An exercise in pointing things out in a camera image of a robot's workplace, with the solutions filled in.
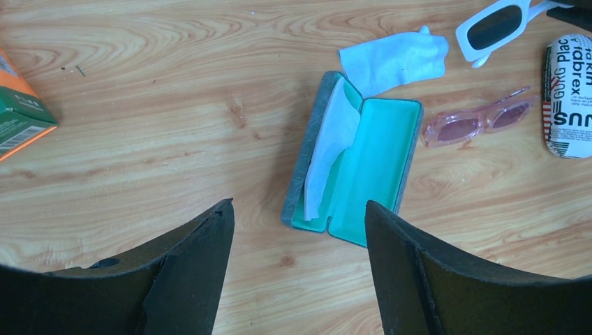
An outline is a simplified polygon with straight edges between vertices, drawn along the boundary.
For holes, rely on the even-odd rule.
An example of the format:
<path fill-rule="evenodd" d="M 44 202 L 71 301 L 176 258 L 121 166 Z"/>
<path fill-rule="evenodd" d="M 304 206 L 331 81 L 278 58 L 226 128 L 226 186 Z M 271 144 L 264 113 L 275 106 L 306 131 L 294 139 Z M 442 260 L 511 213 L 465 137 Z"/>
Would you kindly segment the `light blue cleaning cloth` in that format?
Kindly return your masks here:
<path fill-rule="evenodd" d="M 304 219 L 320 216 L 319 209 L 330 170 L 339 155 L 351 147 L 360 122 L 360 112 L 348 99 L 348 81 L 340 77 L 331 91 L 320 125 L 311 164 L 304 182 Z"/>

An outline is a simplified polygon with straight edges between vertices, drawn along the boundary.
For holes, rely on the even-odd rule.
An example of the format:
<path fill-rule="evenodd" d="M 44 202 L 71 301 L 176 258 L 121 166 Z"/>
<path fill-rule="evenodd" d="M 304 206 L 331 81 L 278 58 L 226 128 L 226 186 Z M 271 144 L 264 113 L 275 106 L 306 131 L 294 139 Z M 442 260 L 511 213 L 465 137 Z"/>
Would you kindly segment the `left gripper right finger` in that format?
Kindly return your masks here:
<path fill-rule="evenodd" d="M 369 201 L 365 228 L 386 334 L 590 334 L 591 278 L 556 278 L 465 252 Z"/>

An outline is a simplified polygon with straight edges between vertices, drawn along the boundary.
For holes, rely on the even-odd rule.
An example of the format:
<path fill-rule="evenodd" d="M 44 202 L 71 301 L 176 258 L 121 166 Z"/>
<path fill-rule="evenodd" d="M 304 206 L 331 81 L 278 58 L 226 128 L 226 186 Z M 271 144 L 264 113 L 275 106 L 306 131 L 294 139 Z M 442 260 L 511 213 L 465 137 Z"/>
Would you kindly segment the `newspaper print pouch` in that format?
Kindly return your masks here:
<path fill-rule="evenodd" d="M 542 67 L 542 125 L 554 155 L 591 157 L 591 37 L 568 34 L 548 45 Z"/>

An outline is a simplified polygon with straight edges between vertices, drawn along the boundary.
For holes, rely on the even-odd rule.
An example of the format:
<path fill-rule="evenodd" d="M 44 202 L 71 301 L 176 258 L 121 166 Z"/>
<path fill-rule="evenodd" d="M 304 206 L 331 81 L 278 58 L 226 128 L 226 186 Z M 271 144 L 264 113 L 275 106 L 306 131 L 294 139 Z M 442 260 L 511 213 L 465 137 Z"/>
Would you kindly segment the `pink transparent sunglasses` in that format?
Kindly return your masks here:
<path fill-rule="evenodd" d="M 538 101 L 539 96 L 526 86 L 488 105 L 441 112 L 423 128 L 422 141 L 435 148 L 467 142 L 481 133 L 504 131 L 521 122 Z"/>

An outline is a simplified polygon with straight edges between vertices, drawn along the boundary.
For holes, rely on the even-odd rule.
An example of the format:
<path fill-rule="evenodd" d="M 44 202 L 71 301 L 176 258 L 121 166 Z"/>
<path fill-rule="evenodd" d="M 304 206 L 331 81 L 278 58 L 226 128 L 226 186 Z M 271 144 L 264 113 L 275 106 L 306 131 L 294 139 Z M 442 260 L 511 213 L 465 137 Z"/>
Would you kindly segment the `grey glasses case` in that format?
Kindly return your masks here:
<path fill-rule="evenodd" d="M 319 208 L 319 218 L 304 217 L 304 185 L 330 96 L 344 94 L 360 116 L 353 145 L 332 164 Z M 292 179 L 281 212 L 291 228 L 328 232 L 333 237 L 366 246 L 366 203 L 374 200 L 398 212 L 424 110 L 417 100 L 363 98 L 339 71 L 321 81 Z"/>

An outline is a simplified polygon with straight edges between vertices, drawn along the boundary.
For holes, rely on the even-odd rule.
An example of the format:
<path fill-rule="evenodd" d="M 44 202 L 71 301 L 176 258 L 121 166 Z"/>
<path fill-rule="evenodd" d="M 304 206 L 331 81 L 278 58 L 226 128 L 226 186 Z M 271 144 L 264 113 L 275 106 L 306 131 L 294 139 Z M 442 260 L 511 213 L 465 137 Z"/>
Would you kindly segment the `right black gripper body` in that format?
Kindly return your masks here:
<path fill-rule="evenodd" d="M 555 0 L 559 6 L 546 12 L 548 17 L 591 32 L 591 0 Z"/>

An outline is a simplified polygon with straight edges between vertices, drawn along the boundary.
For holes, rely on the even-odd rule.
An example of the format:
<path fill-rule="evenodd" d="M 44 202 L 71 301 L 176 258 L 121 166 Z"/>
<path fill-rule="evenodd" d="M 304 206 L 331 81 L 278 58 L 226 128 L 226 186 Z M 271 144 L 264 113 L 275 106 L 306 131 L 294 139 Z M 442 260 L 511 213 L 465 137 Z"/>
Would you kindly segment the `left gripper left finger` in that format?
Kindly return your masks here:
<path fill-rule="evenodd" d="M 224 199 L 94 265 L 1 267 L 2 334 L 211 334 L 235 227 Z"/>

